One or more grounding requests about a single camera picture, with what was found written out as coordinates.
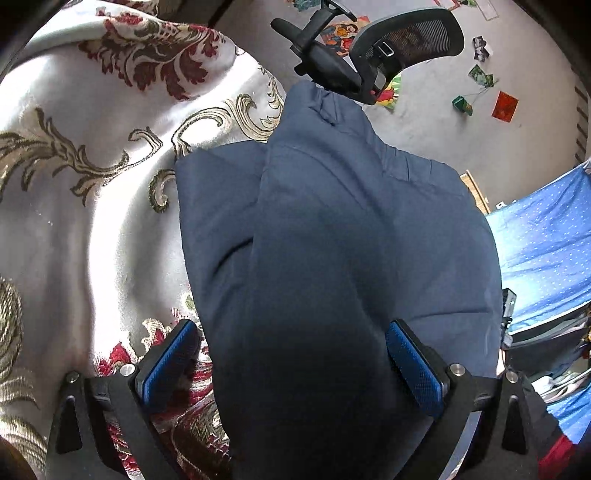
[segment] blue fabric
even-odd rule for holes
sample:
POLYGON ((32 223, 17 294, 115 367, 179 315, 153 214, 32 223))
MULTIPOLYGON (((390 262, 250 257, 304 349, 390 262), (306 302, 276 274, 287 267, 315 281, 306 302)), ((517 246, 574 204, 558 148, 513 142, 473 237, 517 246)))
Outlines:
POLYGON ((510 332, 591 301, 591 181, 585 165, 486 217, 503 288, 517 294, 510 332))
POLYGON ((548 412, 558 420, 570 441, 579 443, 591 423, 591 384, 565 400, 548 405, 548 412))
POLYGON ((431 419, 392 371, 407 322, 494 376, 501 271, 447 165, 385 145, 352 100, 295 85, 266 144, 175 165, 183 252, 235 480, 391 480, 431 419))

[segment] gold embroidery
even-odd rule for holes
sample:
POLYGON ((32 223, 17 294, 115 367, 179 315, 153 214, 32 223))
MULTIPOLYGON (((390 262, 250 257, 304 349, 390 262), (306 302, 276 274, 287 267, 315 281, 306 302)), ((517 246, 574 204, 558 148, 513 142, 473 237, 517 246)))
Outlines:
POLYGON ((182 416, 170 438, 181 463, 208 478, 230 478, 229 439, 212 393, 182 416))
POLYGON ((170 180, 174 180, 174 170, 162 168, 158 170, 150 182, 148 198, 156 213, 163 213, 168 208, 168 195, 164 193, 164 185, 170 180))
POLYGON ((0 277, 0 434, 27 461, 43 470, 47 444, 35 427, 20 417, 9 415, 6 406, 16 401, 37 402, 33 385, 25 374, 12 375, 22 345, 22 306, 15 286, 0 277))
POLYGON ((203 110, 199 110, 197 113, 187 117, 183 123, 181 123, 180 127, 178 127, 173 133, 172 143, 175 161, 180 157, 184 157, 185 155, 189 155, 191 153, 191 145, 182 139, 182 134, 185 133, 187 128, 189 128, 195 122, 205 120, 206 118, 215 120, 218 127, 221 127, 222 125, 227 126, 231 121, 230 113, 226 109, 216 106, 204 108, 203 110))
POLYGON ((46 119, 41 108, 36 108, 35 112, 41 135, 27 138, 14 132, 0 134, 0 202, 5 186, 18 167, 23 167, 21 187, 26 192, 33 175, 47 166, 53 169, 51 174, 53 177, 65 168, 71 168, 82 176, 70 190, 77 197, 81 197, 82 204, 86 206, 86 198, 91 190, 99 186, 104 187, 124 171, 152 157, 163 146, 162 141, 149 127, 145 130, 138 128, 129 134, 128 140, 132 142, 146 140, 152 147, 148 155, 129 163, 129 154, 123 150, 119 163, 106 168, 98 167, 88 160, 85 145, 77 149, 70 140, 59 133, 51 117, 46 119))
POLYGON ((174 147, 175 161, 192 152, 191 145, 183 140, 182 136, 187 131, 187 128, 204 119, 215 120, 218 127, 225 127, 226 129, 229 129, 232 119, 234 119, 242 132, 251 140, 266 142, 269 139, 273 130, 279 124, 284 102, 279 93, 275 77, 268 74, 263 67, 259 67, 259 69, 264 75, 269 77, 268 86, 270 92, 267 93, 267 96, 269 97, 268 104, 273 110, 278 111, 277 115, 261 118, 259 119, 261 125, 257 125, 257 123, 250 117, 250 110, 253 107, 256 108, 256 103, 252 97, 246 93, 238 95, 236 101, 224 100, 224 103, 228 107, 227 109, 211 107, 199 110, 184 120, 173 134, 172 143, 174 147))

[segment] red fabric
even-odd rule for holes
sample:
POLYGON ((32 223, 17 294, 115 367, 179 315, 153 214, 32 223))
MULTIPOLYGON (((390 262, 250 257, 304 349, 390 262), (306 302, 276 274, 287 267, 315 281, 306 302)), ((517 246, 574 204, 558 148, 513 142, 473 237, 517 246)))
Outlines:
POLYGON ((554 480, 567 467, 574 454, 573 442, 562 435, 538 463, 540 480, 554 480))

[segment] red card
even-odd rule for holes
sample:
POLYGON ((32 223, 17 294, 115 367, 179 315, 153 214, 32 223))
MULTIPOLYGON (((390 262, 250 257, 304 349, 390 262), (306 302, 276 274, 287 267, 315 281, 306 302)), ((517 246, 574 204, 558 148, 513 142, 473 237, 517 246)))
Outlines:
POLYGON ((505 92, 499 93, 492 116, 507 123, 511 122, 518 102, 517 98, 507 95, 505 92))

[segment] poster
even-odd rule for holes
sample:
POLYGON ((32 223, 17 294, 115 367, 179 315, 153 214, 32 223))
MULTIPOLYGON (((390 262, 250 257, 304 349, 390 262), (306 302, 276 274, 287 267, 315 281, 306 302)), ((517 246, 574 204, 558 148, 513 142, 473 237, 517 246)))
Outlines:
POLYGON ((396 102, 398 102, 398 96, 400 94, 400 81, 402 79, 402 72, 396 75, 390 84, 384 89, 384 91, 378 97, 376 102, 378 105, 386 107, 388 110, 394 110, 396 102))
POLYGON ((339 57, 346 57, 349 54, 349 47, 353 43, 355 36, 368 24, 368 17, 358 17, 356 22, 352 22, 351 20, 335 22, 320 32, 320 37, 324 45, 334 51, 339 57))

